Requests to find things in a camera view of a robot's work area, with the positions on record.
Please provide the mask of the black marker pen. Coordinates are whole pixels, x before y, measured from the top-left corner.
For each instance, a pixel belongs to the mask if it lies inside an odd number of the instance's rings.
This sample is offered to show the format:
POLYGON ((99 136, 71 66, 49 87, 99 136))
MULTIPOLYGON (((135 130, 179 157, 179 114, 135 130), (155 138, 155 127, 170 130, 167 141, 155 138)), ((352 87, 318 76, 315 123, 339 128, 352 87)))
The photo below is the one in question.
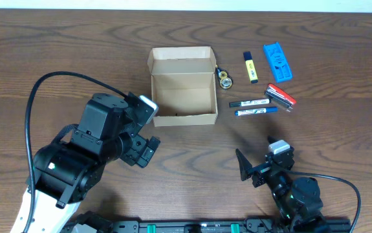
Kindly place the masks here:
POLYGON ((270 103, 269 98, 262 98, 262 99, 256 99, 256 100, 230 102, 229 107, 246 107, 246 106, 253 106, 253 105, 264 105, 264 104, 269 104, 269 103, 270 103))

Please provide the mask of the red and black stapler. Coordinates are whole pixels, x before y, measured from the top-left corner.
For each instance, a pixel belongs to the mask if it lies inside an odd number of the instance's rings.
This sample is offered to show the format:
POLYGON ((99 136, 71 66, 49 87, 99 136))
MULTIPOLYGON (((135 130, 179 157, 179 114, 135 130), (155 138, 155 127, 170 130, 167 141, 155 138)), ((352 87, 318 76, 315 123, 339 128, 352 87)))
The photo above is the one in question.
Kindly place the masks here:
POLYGON ((272 102, 278 104, 288 112, 291 112, 293 106, 296 104, 296 100, 291 95, 272 83, 267 85, 264 94, 272 102))

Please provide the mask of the blue plastic stapler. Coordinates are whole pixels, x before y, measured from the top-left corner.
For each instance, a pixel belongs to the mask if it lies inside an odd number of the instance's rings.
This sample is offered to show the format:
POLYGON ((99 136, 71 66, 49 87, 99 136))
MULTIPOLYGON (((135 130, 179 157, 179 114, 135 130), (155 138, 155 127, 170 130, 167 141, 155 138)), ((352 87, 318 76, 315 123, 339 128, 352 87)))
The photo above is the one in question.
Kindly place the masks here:
POLYGON ((275 81, 281 83, 292 80, 293 74, 281 45, 278 42, 264 45, 263 51, 275 81))

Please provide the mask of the correction tape dispenser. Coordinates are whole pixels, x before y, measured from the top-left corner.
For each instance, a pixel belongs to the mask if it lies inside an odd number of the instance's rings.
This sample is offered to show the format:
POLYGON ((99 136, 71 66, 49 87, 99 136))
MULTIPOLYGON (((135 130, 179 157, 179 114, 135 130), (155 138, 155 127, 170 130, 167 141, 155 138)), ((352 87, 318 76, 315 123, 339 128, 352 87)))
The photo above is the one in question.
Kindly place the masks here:
POLYGON ((220 68, 219 66, 215 67, 217 74, 217 79, 221 89, 230 89, 233 86, 233 79, 229 75, 228 71, 220 68))

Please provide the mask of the brown cardboard box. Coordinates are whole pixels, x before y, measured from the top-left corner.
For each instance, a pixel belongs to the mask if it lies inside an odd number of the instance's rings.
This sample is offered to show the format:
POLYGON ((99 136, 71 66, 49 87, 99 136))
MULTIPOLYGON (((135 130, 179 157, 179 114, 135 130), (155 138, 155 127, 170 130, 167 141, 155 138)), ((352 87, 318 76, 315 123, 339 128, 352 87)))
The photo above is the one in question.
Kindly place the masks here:
POLYGON ((159 47, 149 53, 156 127, 212 125, 217 120, 216 59, 211 47, 159 47))

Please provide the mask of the yellow highlighter with blue cap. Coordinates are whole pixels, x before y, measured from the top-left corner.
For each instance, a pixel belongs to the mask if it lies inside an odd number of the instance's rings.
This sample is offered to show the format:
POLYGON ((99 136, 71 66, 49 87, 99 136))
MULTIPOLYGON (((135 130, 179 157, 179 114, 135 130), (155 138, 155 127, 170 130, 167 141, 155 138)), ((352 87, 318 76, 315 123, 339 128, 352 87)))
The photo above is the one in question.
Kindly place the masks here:
POLYGON ((243 53, 243 57, 245 60, 246 69, 248 72, 248 77, 250 79, 250 83, 258 83, 258 77, 256 68, 254 66, 254 62, 252 59, 252 55, 250 51, 246 51, 243 53))

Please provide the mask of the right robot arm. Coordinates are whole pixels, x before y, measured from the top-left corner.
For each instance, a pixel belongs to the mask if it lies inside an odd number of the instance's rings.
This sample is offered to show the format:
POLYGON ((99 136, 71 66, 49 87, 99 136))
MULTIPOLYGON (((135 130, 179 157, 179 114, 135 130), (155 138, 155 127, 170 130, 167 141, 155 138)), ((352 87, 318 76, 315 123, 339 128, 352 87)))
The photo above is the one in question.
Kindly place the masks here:
POLYGON ((284 140, 268 137, 268 153, 265 162, 253 166, 239 149, 238 159, 241 180, 252 179, 254 187, 267 185, 281 215, 275 223, 276 230, 284 232, 330 232, 331 228, 322 216, 323 202, 320 188, 314 178, 291 179, 294 166, 294 148, 284 140))

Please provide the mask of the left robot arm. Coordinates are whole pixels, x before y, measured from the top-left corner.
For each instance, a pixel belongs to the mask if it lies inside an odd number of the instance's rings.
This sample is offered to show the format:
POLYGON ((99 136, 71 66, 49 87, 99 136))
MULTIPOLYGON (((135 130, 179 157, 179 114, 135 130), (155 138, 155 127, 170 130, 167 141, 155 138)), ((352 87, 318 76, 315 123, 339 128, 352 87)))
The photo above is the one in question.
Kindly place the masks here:
POLYGON ((139 132, 158 111, 146 96, 96 93, 79 124, 65 126, 34 157, 35 191, 26 190, 13 232, 60 232, 117 159, 144 168, 160 141, 139 132))

